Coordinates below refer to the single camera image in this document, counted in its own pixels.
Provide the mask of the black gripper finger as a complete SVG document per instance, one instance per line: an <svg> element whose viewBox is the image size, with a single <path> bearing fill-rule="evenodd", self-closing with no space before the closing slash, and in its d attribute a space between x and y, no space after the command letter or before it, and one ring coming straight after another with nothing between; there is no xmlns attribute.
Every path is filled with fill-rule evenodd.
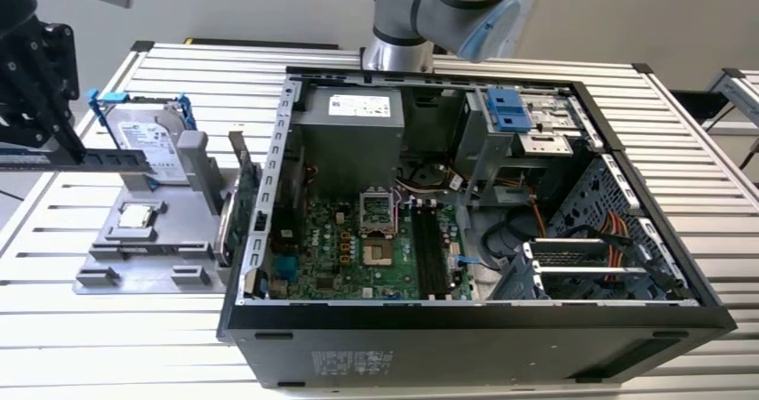
<svg viewBox="0 0 759 400"><path fill-rule="evenodd" d="M37 21L41 61L37 69L38 98L43 104L79 97L74 35L66 24Z"/></svg>
<svg viewBox="0 0 759 400"><path fill-rule="evenodd" d="M1 165L77 165L83 146L73 131L69 96L45 103L1 97Z"/></svg>

